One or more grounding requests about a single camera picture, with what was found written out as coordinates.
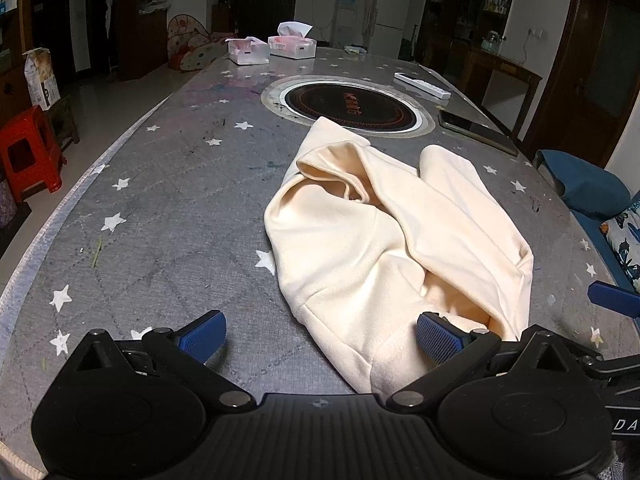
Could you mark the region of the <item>black smartphone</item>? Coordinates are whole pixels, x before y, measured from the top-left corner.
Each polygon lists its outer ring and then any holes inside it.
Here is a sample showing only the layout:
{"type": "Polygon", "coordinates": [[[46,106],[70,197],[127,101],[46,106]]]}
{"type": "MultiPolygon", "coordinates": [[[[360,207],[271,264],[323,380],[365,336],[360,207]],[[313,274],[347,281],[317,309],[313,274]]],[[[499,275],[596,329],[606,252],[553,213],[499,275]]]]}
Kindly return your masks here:
{"type": "Polygon", "coordinates": [[[440,110],[438,112],[438,122],[442,128],[455,131],[467,136],[477,142],[484,143],[486,145],[502,151],[503,153],[511,156],[518,154],[518,148],[513,141],[505,136],[502,132],[488,128],[472,120],[460,117],[455,114],[446,112],[446,110],[440,110]]]}

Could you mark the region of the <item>white tissue box with tissue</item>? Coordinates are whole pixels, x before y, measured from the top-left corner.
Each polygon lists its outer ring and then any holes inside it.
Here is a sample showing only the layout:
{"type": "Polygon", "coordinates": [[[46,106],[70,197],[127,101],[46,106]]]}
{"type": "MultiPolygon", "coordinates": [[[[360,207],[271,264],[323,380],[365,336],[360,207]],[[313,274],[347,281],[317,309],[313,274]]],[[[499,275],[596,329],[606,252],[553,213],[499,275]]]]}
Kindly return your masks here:
{"type": "Polygon", "coordinates": [[[296,21],[282,22],[278,26],[277,35],[268,38],[270,54],[292,60],[314,58],[317,41],[310,38],[312,26],[296,21]]]}

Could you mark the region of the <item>white remote control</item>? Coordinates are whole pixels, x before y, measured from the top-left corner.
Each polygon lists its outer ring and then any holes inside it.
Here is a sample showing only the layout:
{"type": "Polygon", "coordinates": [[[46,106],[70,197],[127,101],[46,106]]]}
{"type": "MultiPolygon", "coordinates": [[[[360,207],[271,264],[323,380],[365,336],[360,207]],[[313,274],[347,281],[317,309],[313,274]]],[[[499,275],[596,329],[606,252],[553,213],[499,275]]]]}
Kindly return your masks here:
{"type": "Polygon", "coordinates": [[[439,88],[434,86],[434,84],[430,84],[429,82],[409,77],[404,73],[396,72],[394,73],[394,78],[398,81],[403,82],[404,84],[408,84],[408,86],[418,89],[424,93],[429,94],[430,96],[434,96],[434,98],[439,100],[449,100],[451,96],[451,92],[445,90],[443,88],[439,88]]]}

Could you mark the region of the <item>small green dish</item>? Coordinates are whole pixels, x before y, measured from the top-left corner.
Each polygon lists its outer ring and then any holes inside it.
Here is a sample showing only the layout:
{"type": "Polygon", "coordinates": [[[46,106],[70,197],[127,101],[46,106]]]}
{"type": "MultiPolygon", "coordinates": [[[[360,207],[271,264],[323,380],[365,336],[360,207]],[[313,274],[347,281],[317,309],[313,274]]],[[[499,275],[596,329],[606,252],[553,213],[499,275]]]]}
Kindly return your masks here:
{"type": "Polygon", "coordinates": [[[350,55],[366,55],[367,50],[363,47],[358,46],[345,46],[344,51],[350,55]]]}

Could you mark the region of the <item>water dispenser with blue bottle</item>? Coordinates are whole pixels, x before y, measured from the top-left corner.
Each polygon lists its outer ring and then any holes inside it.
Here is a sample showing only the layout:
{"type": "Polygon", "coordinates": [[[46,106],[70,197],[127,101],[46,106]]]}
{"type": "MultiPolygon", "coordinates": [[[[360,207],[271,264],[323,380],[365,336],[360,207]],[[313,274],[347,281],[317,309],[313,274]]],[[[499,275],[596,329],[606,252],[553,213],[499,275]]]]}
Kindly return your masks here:
{"type": "Polygon", "coordinates": [[[336,0],[331,27],[331,47],[343,49],[352,43],[356,22],[356,0],[336,0]]]}

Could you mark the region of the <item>round black induction cooktop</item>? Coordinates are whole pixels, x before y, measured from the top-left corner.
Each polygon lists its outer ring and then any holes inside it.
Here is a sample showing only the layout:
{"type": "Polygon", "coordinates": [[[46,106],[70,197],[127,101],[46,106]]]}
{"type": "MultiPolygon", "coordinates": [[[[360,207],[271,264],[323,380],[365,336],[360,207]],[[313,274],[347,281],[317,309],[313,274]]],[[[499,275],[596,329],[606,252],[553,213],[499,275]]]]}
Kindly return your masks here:
{"type": "Polygon", "coordinates": [[[299,125],[325,117],[375,138],[417,138],[437,126],[434,115],[404,92],[348,77],[284,77],[265,88],[260,100],[271,113],[299,125]]]}

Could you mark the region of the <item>red plastic stool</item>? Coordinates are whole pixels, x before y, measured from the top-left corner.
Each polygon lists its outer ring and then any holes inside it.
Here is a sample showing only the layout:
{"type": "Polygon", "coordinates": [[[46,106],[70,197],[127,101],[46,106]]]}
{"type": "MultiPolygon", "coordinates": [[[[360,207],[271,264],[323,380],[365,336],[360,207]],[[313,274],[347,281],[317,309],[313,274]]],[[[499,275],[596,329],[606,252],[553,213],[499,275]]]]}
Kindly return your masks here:
{"type": "Polygon", "coordinates": [[[1,161],[17,203],[34,186],[44,184],[50,193],[62,186],[66,158],[39,105],[14,116],[1,128],[1,161]]]}

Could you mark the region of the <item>small white pink tissue box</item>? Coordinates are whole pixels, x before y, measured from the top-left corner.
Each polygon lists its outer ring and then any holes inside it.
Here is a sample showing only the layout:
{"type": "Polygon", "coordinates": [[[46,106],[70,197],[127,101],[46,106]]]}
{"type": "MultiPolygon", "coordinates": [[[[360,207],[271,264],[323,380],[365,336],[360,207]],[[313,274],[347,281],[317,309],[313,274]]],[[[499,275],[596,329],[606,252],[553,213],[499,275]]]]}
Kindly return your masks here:
{"type": "Polygon", "coordinates": [[[264,65],[270,62],[270,47],[256,37],[227,38],[230,60],[239,66],[264,65]]]}

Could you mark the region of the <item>white refrigerator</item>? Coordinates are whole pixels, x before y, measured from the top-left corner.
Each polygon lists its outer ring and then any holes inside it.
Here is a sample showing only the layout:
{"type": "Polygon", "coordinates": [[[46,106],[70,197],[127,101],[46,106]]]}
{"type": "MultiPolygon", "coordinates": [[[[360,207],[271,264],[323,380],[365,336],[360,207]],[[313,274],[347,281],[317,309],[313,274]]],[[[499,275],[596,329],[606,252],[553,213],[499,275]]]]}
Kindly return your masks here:
{"type": "Polygon", "coordinates": [[[369,0],[363,29],[364,47],[370,54],[397,58],[411,0],[369,0]]]}

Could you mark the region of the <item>white printed carton bag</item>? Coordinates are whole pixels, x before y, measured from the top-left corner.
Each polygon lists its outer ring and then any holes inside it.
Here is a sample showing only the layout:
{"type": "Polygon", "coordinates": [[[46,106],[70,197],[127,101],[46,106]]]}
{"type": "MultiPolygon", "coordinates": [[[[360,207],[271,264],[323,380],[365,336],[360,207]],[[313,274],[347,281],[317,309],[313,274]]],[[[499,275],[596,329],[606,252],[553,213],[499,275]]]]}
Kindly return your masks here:
{"type": "Polygon", "coordinates": [[[51,53],[46,48],[35,48],[23,53],[24,76],[33,106],[48,110],[61,99],[52,67],[51,53]]]}

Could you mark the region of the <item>blue sofa cushion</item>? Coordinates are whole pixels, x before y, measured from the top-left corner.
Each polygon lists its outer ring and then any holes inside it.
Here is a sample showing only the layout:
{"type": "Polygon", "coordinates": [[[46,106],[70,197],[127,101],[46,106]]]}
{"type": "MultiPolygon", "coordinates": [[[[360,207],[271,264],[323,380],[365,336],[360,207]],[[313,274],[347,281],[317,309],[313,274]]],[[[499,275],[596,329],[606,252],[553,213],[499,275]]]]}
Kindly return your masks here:
{"type": "Polygon", "coordinates": [[[533,166],[568,208],[591,219],[611,219],[631,204],[618,177],[571,154],[541,150],[533,166]]]}

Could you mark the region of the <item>dark wooden side table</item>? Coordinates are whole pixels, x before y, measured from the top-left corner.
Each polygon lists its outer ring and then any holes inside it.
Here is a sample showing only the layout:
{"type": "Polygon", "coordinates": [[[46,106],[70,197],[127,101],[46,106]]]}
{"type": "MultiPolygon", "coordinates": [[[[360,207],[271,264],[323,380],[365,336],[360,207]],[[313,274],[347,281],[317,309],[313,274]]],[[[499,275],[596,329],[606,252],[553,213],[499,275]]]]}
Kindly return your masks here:
{"type": "Polygon", "coordinates": [[[490,118],[496,118],[484,105],[490,84],[502,84],[506,90],[524,93],[510,136],[516,139],[522,130],[542,77],[517,62],[478,47],[465,52],[458,88],[490,118]]]}

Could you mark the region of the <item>polka dot kids sofa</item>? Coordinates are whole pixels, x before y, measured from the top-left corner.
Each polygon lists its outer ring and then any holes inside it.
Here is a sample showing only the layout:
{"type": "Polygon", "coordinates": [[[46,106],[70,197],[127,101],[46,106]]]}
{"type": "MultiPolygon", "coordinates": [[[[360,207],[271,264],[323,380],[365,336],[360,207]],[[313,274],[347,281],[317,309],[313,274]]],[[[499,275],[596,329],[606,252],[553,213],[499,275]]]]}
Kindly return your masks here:
{"type": "Polygon", "coordinates": [[[227,52],[231,32],[209,32],[189,14],[177,14],[167,25],[168,65],[179,72],[202,70],[227,52]]]}

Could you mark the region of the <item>grey star pattern tablecloth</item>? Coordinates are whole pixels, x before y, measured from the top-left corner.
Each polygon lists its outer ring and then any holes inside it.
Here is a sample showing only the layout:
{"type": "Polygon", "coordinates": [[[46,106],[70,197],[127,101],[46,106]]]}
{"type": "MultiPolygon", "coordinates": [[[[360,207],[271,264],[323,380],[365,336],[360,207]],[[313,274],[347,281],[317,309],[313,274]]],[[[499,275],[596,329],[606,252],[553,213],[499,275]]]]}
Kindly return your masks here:
{"type": "Polygon", "coordinates": [[[292,318],[262,261],[262,216],[308,128],[273,114],[262,92],[285,76],[390,87],[404,64],[330,50],[306,62],[217,61],[154,100],[44,226],[1,299],[1,439],[32,466],[32,414],[81,338],[129,339],[218,309],[227,343],[213,368],[255,396],[345,393],[348,385],[292,318]]]}

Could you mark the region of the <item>cream garment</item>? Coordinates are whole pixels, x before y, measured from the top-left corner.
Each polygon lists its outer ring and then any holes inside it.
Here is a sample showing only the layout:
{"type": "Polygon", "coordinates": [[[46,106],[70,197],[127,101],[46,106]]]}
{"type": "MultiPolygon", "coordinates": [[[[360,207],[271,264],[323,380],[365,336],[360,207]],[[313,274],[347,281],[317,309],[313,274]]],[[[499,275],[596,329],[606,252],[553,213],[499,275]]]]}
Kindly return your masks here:
{"type": "Polygon", "coordinates": [[[433,368],[416,342],[424,312],[507,341],[527,327],[533,252],[441,146],[410,167],[320,118],[264,222],[292,315],[360,393],[390,396],[433,368]]]}

